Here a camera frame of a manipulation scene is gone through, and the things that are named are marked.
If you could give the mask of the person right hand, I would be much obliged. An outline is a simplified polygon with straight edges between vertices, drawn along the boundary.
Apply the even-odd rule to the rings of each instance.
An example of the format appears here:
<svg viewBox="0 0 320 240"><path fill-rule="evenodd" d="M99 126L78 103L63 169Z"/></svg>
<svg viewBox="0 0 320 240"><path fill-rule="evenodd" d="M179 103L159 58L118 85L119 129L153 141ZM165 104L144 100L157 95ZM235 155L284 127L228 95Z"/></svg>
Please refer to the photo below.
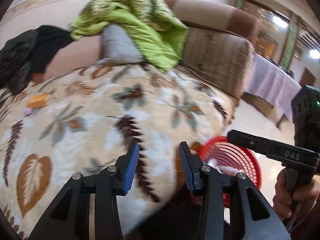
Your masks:
<svg viewBox="0 0 320 240"><path fill-rule="evenodd" d="M281 170L277 176L275 184L276 194L273 198L273 209L281 221L292 216L290 205L292 202L303 202L297 218L302 218L307 215L316 205L319 196L319 183L315 179L308 185L297 189L294 193L287 191L285 170Z"/></svg>

